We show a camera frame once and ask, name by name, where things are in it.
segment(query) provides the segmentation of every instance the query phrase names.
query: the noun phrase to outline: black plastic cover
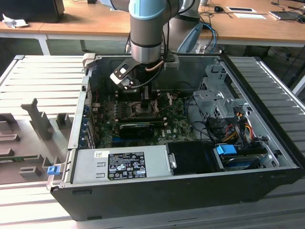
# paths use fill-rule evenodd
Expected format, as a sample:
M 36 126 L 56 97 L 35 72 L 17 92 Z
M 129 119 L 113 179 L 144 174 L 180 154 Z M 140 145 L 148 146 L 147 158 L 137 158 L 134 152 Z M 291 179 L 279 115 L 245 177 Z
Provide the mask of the black plastic cover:
M 177 164 L 174 175 L 220 172 L 214 148 L 214 144 L 207 141 L 168 143 L 168 153 L 174 154 Z

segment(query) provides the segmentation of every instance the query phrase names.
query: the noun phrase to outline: white tissue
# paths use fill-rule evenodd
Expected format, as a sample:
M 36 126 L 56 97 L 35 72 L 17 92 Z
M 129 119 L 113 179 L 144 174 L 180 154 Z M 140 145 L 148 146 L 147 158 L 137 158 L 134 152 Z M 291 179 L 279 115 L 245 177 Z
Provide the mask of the white tissue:
M 28 26 L 29 25 L 23 19 L 15 20 L 15 19 L 6 17 L 4 14 L 3 14 L 2 22 L 4 24 L 6 24 L 8 27 L 11 27 L 13 29 L 15 29 L 16 27 L 23 27 L 23 26 Z

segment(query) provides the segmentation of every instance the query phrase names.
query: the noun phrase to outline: red cable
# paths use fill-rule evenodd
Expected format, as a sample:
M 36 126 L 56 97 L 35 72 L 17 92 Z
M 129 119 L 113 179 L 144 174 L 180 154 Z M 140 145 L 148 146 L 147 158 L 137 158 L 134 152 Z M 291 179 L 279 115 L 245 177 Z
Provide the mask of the red cable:
M 229 128 L 232 127 L 232 126 L 234 126 L 234 125 L 229 125 L 229 126 L 227 127 L 227 129 L 225 130 L 225 135 L 226 135 L 226 136 L 228 135 L 228 130 L 229 130 Z

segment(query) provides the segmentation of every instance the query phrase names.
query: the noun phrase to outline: blue cable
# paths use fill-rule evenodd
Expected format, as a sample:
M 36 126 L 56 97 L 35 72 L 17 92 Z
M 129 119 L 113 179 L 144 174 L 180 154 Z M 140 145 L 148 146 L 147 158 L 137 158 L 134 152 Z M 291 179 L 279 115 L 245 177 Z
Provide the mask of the blue cable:
M 212 53 L 212 50 L 215 48 L 215 45 L 216 45 L 216 35 L 215 35 L 215 31 L 214 31 L 214 30 L 212 29 L 212 27 L 209 26 L 208 24 L 205 24 L 205 23 L 204 23 L 204 25 L 205 25 L 206 27 L 208 27 L 208 28 L 212 31 L 213 36 L 214 36 L 214 44 L 213 44 L 213 48 L 211 49 L 211 52 L 210 52 L 210 53 Z

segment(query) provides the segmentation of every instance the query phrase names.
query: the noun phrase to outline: blue clip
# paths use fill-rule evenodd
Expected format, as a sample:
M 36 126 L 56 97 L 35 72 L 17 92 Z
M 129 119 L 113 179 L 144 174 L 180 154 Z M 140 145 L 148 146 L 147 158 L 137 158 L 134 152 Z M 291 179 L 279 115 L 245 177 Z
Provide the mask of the blue clip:
M 220 145 L 216 148 L 218 155 L 237 154 L 234 145 Z
M 49 166 L 47 174 L 48 175 L 60 175 L 61 166 Z

